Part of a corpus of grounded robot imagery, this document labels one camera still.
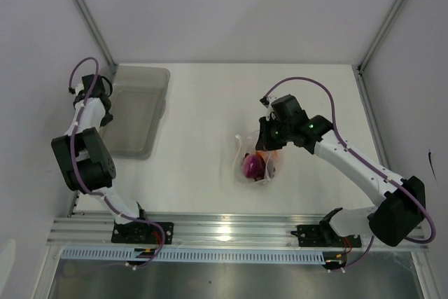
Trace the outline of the orange fruit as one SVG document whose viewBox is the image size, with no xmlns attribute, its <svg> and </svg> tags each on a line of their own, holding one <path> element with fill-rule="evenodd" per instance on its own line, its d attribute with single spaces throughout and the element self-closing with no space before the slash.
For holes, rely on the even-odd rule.
<svg viewBox="0 0 448 299">
<path fill-rule="evenodd" d="M 262 158 L 265 162 L 278 160 L 281 156 L 280 150 L 275 151 L 256 151 L 255 154 Z"/>
</svg>

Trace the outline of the clear zip top bag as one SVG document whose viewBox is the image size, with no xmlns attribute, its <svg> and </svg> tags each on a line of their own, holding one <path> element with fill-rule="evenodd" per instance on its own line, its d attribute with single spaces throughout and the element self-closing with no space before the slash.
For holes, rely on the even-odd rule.
<svg viewBox="0 0 448 299">
<path fill-rule="evenodd" d="M 232 169 L 234 179 L 245 185 L 269 184 L 281 171 L 284 162 L 282 150 L 256 150 L 259 131 L 236 134 L 237 154 Z"/>
</svg>

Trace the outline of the red onion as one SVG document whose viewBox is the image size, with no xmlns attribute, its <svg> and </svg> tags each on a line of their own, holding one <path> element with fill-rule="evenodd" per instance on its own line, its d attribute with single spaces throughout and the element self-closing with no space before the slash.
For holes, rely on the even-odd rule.
<svg viewBox="0 0 448 299">
<path fill-rule="evenodd" d="M 242 163 L 242 171 L 246 178 L 260 180 L 264 178 L 265 168 L 260 157 L 247 155 Z"/>
</svg>

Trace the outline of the dark red grape bunch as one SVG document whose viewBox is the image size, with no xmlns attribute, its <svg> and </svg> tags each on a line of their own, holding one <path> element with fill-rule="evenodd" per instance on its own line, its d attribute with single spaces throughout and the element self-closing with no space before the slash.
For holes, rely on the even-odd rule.
<svg viewBox="0 0 448 299">
<path fill-rule="evenodd" d="M 275 151 L 246 153 L 242 163 L 243 175 L 255 182 L 273 179 L 277 172 L 277 159 Z"/>
</svg>

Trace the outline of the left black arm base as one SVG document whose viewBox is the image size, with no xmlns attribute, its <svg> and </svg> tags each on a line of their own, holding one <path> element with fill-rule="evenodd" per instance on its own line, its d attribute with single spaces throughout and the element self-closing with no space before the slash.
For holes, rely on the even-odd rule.
<svg viewBox="0 0 448 299">
<path fill-rule="evenodd" d="M 160 231 L 154 225 L 137 222 L 114 223 L 111 242 L 114 244 L 157 244 Z"/>
</svg>

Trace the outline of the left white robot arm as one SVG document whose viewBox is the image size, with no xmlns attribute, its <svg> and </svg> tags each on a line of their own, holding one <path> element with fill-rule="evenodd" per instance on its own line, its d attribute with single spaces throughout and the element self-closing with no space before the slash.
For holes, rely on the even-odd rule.
<svg viewBox="0 0 448 299">
<path fill-rule="evenodd" d="M 111 102 L 100 75 L 83 76 L 72 88 L 75 114 L 64 135 L 51 141 L 51 148 L 67 187 L 99 200 L 116 225 L 138 243 L 146 242 L 152 226 L 144 219 L 138 202 L 113 186 L 116 166 L 99 131 L 113 120 Z"/>
</svg>

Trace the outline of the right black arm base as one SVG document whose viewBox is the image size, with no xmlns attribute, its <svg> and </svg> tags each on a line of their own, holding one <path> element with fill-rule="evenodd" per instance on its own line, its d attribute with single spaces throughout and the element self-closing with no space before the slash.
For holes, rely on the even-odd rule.
<svg viewBox="0 0 448 299">
<path fill-rule="evenodd" d="M 329 225 L 297 225 L 290 234 L 297 238 L 300 247 L 361 248 L 360 237 L 339 236 Z"/>
</svg>

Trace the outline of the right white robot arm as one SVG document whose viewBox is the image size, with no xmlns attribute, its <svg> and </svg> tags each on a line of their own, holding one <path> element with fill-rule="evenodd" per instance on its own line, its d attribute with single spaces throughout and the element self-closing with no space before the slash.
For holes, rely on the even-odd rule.
<svg viewBox="0 0 448 299">
<path fill-rule="evenodd" d="M 292 95 L 260 101 L 267 114 L 259 120 L 256 150 L 279 150 L 289 143 L 304 148 L 343 173 L 373 204 L 360 209 L 340 207 L 325 215 L 319 229 L 325 244 L 336 245 L 352 235 L 373 235 L 388 246 L 398 246 L 423 221 L 426 197 L 418 178 L 404 179 L 357 153 L 327 118 L 309 118 Z"/>
</svg>

